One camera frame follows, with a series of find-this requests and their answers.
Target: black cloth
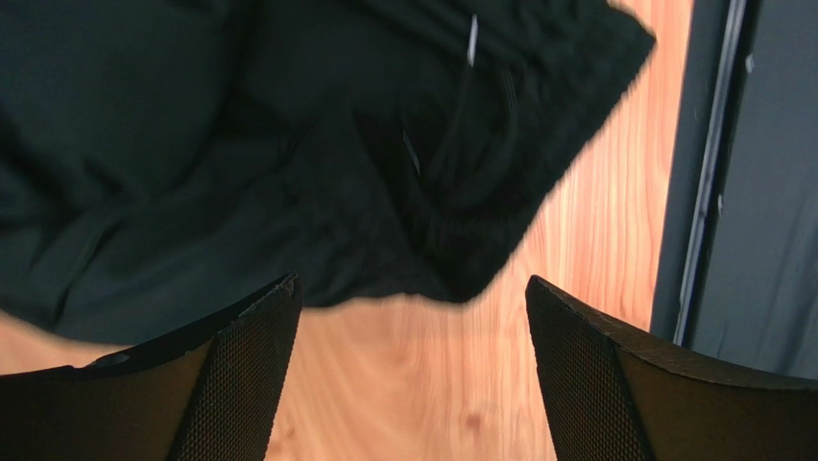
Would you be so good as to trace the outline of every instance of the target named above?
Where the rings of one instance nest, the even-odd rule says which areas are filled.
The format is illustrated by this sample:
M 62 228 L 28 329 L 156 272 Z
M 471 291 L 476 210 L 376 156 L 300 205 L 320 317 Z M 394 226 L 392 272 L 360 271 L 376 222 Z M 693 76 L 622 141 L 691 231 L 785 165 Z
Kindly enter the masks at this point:
M 290 270 L 465 302 L 653 43 L 603 0 L 4 0 L 0 306 L 138 343 Z

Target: black fabric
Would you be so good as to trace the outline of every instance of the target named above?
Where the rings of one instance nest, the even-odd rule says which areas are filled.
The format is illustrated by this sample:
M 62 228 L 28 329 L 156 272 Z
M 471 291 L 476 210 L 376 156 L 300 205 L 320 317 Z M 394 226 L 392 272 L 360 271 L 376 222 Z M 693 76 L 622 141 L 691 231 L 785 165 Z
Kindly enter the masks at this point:
M 138 343 L 289 270 L 467 301 L 653 42 L 602 0 L 6 0 L 0 307 Z

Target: wooden surface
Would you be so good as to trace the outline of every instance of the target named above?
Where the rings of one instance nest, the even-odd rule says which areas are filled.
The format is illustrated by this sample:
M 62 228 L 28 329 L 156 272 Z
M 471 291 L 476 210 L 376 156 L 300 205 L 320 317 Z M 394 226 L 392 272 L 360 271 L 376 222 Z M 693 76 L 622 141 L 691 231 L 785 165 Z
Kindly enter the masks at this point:
M 657 35 L 647 71 L 479 300 L 304 312 L 268 460 L 554 460 L 523 292 L 532 274 L 647 328 L 691 2 L 624 0 Z M 0 374 L 84 365 L 112 347 L 0 316 Z

